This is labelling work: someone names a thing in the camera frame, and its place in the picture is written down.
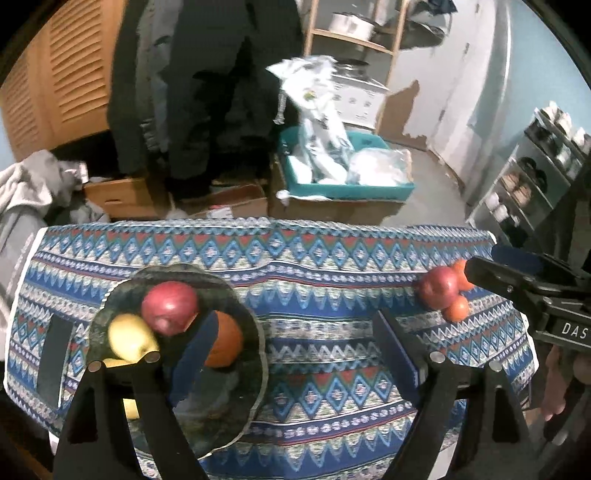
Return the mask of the person hand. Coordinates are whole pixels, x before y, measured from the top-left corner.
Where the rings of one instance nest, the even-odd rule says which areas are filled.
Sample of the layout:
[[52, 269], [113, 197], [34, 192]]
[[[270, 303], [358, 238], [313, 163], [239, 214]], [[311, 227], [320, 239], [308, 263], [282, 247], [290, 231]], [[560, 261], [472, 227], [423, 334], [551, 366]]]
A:
[[541, 414], [545, 421], [560, 415], [566, 406], [565, 394], [572, 379], [590, 384], [590, 355], [578, 353], [573, 361], [567, 359], [570, 350], [554, 345], [546, 358], [547, 379]]

